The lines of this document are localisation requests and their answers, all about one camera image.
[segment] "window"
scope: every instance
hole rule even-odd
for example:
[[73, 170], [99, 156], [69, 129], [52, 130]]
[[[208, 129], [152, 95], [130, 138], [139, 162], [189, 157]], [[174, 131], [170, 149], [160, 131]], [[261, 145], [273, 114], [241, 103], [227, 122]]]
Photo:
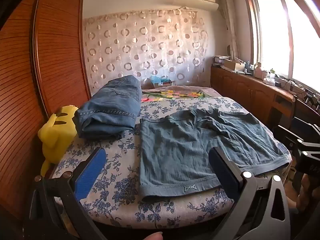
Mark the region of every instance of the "window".
[[320, 38], [294, 0], [247, 0], [251, 12], [252, 59], [266, 70], [320, 91]]

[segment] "wardrobe door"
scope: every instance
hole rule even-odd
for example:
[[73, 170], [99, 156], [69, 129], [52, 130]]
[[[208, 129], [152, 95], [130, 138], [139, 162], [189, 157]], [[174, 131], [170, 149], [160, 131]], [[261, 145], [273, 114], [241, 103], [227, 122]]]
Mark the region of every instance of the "wardrobe door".
[[22, 0], [0, 30], [0, 205], [19, 220], [44, 157], [45, 123], [30, 61], [36, 0]]
[[90, 98], [83, 61], [83, 0], [39, 0], [34, 53], [39, 90], [47, 114], [81, 106]]

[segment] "bed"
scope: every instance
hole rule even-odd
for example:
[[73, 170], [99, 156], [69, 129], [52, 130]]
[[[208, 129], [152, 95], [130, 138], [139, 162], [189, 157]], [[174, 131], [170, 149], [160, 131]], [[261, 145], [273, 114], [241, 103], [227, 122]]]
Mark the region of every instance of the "bed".
[[[87, 198], [80, 201], [93, 220], [117, 227], [176, 228], [207, 221], [228, 212], [234, 201], [229, 199], [220, 187], [168, 198], [161, 202], [141, 201], [139, 120], [142, 117], [161, 118], [179, 110], [195, 107], [217, 108], [225, 112], [247, 113], [247, 111], [234, 100], [221, 97], [213, 89], [169, 87], [161, 90], [144, 90], [143, 94], [140, 115], [134, 130], [126, 131], [125, 136], [118, 141], [86, 141], [76, 137], [52, 177], [60, 177], [65, 171], [73, 171], [96, 147], [103, 147], [107, 153], [107, 163]], [[265, 129], [273, 138], [271, 131], [267, 127]], [[276, 143], [291, 163], [289, 151], [282, 143], [278, 141]], [[277, 174], [284, 182], [289, 168], [290, 165], [280, 167], [259, 176], [270, 178]], [[57, 199], [57, 203], [62, 205], [60, 199]]]

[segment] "pikachu plush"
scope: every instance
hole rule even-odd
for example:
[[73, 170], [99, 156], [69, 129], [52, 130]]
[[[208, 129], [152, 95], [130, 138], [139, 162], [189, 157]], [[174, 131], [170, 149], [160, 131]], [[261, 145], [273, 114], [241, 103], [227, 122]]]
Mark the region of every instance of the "pikachu plush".
[[40, 172], [42, 176], [45, 176], [51, 163], [60, 162], [76, 136], [77, 131], [72, 118], [77, 109], [76, 106], [63, 106], [56, 114], [51, 115], [48, 122], [38, 131], [45, 157]]

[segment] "metal screw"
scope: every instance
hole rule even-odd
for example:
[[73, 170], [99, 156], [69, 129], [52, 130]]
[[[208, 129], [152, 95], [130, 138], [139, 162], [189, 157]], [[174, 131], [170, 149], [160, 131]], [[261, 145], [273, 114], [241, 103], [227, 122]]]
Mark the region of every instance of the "metal screw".
[[65, 172], [62, 174], [62, 176], [67, 179], [67, 178], [70, 178], [70, 177], [71, 177], [71, 174], [72, 174], [71, 171], [65, 171]]
[[243, 173], [243, 176], [245, 177], [245, 178], [251, 178], [251, 172], [249, 172], [249, 171], [245, 171], [244, 173]]
[[39, 182], [41, 181], [41, 179], [42, 179], [41, 175], [35, 176], [35, 182]]
[[273, 179], [274, 179], [276, 182], [281, 181], [281, 178], [280, 178], [278, 175], [273, 175]]

